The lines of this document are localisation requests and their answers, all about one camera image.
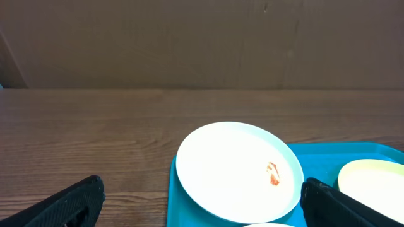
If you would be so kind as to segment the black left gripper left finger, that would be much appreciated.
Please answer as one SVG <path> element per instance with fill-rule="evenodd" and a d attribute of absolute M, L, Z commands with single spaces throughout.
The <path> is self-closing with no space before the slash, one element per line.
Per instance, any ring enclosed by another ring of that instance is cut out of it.
<path fill-rule="evenodd" d="M 104 200 L 102 179 L 91 175 L 1 220 L 1 227 L 94 227 Z"/>

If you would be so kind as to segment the white plate with blue rim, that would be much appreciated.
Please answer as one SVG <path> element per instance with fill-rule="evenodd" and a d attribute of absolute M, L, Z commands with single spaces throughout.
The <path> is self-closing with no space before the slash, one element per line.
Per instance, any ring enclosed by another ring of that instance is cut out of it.
<path fill-rule="evenodd" d="M 274 134 L 241 122 L 215 122 L 191 132 L 175 157 L 188 196 L 210 214 L 240 224 L 284 217 L 304 182 L 295 153 Z"/>

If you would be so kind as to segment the yellow-green plate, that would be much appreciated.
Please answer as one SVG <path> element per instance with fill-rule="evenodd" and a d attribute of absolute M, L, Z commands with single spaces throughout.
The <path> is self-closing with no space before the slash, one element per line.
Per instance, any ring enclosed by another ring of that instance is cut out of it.
<path fill-rule="evenodd" d="M 347 163 L 338 174 L 339 190 L 371 209 L 403 223 L 403 165 L 363 159 Z"/>

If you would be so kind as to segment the white plate with red stain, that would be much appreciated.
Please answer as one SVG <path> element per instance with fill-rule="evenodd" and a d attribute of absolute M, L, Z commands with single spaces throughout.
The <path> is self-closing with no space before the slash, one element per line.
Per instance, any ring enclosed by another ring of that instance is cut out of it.
<path fill-rule="evenodd" d="M 294 226 L 280 223 L 259 223 L 259 224 L 249 224 L 243 227 L 294 227 Z"/>

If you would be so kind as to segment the teal plastic tray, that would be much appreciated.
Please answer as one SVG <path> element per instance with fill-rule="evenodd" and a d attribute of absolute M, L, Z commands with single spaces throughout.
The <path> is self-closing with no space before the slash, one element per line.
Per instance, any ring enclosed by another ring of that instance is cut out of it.
<path fill-rule="evenodd" d="M 347 163 L 361 159 L 377 159 L 403 164 L 403 152 L 380 143 L 294 143 L 289 148 L 299 160 L 304 177 L 314 177 L 336 187 L 340 169 Z M 175 160 L 170 169 L 167 203 L 167 227 L 240 227 L 220 219 L 197 205 L 187 195 L 177 177 Z"/>

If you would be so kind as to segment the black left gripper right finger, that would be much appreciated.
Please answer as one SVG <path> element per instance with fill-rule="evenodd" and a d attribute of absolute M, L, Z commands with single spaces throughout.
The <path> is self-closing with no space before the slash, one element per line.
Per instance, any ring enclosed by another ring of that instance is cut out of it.
<path fill-rule="evenodd" d="M 307 227 L 403 227 L 312 177 L 302 184 L 300 206 Z"/>

